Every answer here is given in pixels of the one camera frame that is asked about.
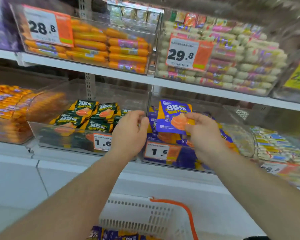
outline perforated metal post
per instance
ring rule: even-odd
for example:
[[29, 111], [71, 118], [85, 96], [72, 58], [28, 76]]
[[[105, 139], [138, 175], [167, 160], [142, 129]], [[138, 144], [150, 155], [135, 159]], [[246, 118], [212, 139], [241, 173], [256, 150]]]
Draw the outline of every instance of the perforated metal post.
[[[92, 19], [91, 0], [79, 0], [79, 15], [85, 20]], [[96, 96], [96, 76], [85, 73], [87, 99], [92, 100]]]

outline orange basket handle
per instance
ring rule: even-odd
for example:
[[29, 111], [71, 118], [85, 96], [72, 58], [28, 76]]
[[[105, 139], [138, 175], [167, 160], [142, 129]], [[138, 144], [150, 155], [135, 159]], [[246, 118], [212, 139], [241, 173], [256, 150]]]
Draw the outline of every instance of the orange basket handle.
[[150, 198], [150, 201], [151, 202], [159, 202], [159, 203], [168, 203], [168, 204], [172, 204], [172, 205], [176, 205], [176, 206], [180, 206], [180, 207], [184, 208], [186, 210], [186, 212], [188, 213], [188, 216], [189, 216], [189, 221], [190, 221], [190, 227], [191, 227], [193, 240], [198, 240], [195, 225], [193, 223], [192, 213], [191, 213], [191, 210], [189, 209], [188, 206], [186, 206], [184, 203], [181, 203], [181, 202], [178, 202], [178, 201], [167, 200], [167, 199], [155, 199], [154, 197]]

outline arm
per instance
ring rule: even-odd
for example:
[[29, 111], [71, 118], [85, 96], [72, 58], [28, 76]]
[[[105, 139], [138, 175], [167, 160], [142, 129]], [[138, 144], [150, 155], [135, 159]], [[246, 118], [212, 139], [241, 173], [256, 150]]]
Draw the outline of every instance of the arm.
[[111, 150], [25, 217], [0, 233], [0, 240], [78, 240], [88, 237], [127, 163], [145, 144], [149, 120], [132, 111], [112, 134]]
[[196, 125], [187, 125], [199, 160], [219, 179], [271, 240], [300, 239], [300, 190], [261, 170], [228, 149], [211, 118], [189, 113]]

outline white shopping basket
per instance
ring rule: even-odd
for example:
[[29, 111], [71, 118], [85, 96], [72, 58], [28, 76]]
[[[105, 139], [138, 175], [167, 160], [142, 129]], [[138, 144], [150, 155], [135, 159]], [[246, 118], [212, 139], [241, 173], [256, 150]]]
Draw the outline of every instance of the white shopping basket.
[[112, 193], [100, 214], [98, 225], [164, 240], [198, 240], [191, 211], [172, 200]]

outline person's left hand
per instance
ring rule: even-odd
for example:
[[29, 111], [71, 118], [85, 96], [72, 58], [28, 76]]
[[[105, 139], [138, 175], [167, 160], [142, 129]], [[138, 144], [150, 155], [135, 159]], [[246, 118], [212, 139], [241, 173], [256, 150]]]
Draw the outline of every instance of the person's left hand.
[[148, 117], [140, 120], [144, 114], [141, 110], [130, 111], [119, 120], [112, 133], [112, 152], [119, 153], [129, 161], [141, 151], [147, 139], [149, 126]]

